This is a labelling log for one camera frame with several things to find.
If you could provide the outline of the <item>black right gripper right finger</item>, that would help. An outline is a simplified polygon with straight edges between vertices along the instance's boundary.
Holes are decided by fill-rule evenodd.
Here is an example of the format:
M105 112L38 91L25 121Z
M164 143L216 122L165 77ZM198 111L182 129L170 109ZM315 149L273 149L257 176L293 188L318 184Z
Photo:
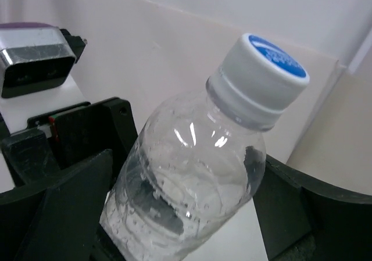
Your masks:
M271 156L253 197L269 260L371 260L371 196Z

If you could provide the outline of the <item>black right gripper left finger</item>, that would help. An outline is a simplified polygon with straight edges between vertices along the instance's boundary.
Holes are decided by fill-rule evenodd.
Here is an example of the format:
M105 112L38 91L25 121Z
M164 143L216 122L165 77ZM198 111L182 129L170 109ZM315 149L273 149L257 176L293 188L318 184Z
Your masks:
M107 149L1 193L1 260L88 260L112 164Z

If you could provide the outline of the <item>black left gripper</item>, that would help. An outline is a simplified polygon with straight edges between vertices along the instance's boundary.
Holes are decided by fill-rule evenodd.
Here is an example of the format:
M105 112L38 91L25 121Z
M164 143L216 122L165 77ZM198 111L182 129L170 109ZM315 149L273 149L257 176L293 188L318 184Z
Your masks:
M130 102L113 97L31 117L26 129L1 138L1 152L20 187L110 149L115 183L137 136Z

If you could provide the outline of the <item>clear white cap bottle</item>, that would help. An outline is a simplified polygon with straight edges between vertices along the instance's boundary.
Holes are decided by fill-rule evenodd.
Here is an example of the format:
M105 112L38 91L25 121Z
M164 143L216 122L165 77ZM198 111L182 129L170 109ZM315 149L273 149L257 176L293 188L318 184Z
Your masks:
M249 202L266 165L263 133L309 83L278 46L243 34L200 91L149 116L100 224L126 260L183 260Z

